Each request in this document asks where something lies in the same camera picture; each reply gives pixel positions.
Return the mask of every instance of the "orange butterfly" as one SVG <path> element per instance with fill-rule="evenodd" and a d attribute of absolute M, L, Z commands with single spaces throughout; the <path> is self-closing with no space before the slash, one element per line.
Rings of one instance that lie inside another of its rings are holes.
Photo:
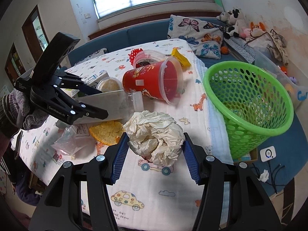
<path fill-rule="evenodd" d="M 210 34 L 205 34 L 204 38 L 201 41 L 202 42 L 204 42 L 204 41 L 216 41 L 217 43 L 220 43 L 221 38 L 219 36 L 211 37 Z"/>

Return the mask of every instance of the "pink plush toy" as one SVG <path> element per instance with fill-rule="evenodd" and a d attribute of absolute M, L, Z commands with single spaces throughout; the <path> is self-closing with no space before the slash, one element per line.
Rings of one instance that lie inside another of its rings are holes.
<path fill-rule="evenodd" d="M 244 28 L 242 27 L 243 33 L 240 33 L 240 37 L 243 39 L 246 39 L 246 37 L 250 36 L 250 34 L 252 33 L 251 28 Z"/>

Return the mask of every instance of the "yellow car print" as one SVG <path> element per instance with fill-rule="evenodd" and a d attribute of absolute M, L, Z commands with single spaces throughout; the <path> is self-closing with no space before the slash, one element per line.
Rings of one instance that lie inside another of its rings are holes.
<path fill-rule="evenodd" d="M 136 199 L 130 192 L 119 191 L 111 196 L 111 200 L 115 202 L 116 206 L 121 206 L 122 204 L 132 206 L 133 210 L 138 211 L 141 208 L 144 208 L 144 204 L 141 201 Z"/>

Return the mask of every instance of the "silver screw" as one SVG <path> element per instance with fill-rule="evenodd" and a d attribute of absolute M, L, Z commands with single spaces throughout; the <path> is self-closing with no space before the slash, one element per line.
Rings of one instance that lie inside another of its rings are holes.
<path fill-rule="evenodd" d="M 206 160 L 207 160 L 207 161 L 214 161 L 214 160 L 215 160 L 215 157 L 213 157 L 213 156 L 207 156 L 207 157 L 206 157 Z"/>
<path fill-rule="evenodd" d="M 241 168 L 247 168 L 247 164 L 244 163 L 244 162 L 241 162 L 241 163 L 240 163 L 240 167 L 241 167 Z"/>
<path fill-rule="evenodd" d="M 103 161 L 105 159 L 105 157 L 103 155 L 99 155 L 96 157 L 97 161 Z"/>
<path fill-rule="evenodd" d="M 63 167 L 65 167 L 65 168 L 68 168 L 68 167 L 70 167 L 71 166 L 71 162 L 69 162 L 69 161 L 66 161 L 64 164 L 63 164 Z"/>

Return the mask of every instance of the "basket rim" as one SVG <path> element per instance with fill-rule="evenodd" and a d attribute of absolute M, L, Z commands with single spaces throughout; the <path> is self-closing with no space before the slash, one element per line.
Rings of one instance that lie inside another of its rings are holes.
<path fill-rule="evenodd" d="M 284 98 L 284 100 L 286 102 L 286 114 L 287 114 L 288 119 L 286 120 L 284 125 L 282 125 L 279 128 L 274 128 L 274 129 L 256 126 L 256 125 L 254 125 L 250 122 L 247 122 L 246 120 L 242 119 L 241 117 L 237 116 L 235 113 L 233 113 L 231 110 L 229 110 L 218 99 L 218 97 L 213 92 L 211 85 L 210 85 L 210 82 L 209 82 L 211 71 L 216 70 L 217 68 L 228 69 L 229 67 L 226 66 L 226 64 L 230 64 L 230 63 L 244 65 L 244 66 L 246 66 L 246 68 L 248 70 L 249 70 L 249 68 L 257 69 L 258 72 L 260 72 L 264 75 L 264 77 L 269 77 L 270 79 L 275 80 L 275 82 L 276 82 L 275 87 L 278 88 L 280 95 Z M 266 72 L 265 70 L 255 66 L 255 65 L 252 65 L 252 64 L 249 64 L 249 63 L 246 63 L 246 62 L 242 62 L 242 61 L 223 61 L 223 62 L 216 63 L 216 64 L 212 65 L 211 67 L 209 67 L 208 70 L 205 72 L 204 78 L 203 78 L 203 86 L 204 86 L 204 89 L 205 89 L 207 96 L 210 98 L 210 100 L 212 101 L 214 106 L 224 116 L 226 116 L 229 120 L 232 120 L 238 126 L 244 128 L 244 129 L 246 129 L 250 132 L 253 132 L 253 133 L 259 134 L 259 135 L 263 135 L 263 136 L 278 136 L 278 135 L 281 135 L 284 132 L 286 132 L 290 128 L 290 126 L 293 122 L 294 108 L 293 108 L 292 100 L 291 100 L 288 92 L 286 91 L 286 89 L 283 87 L 283 85 L 275 77 L 273 77 L 270 73 Z"/>

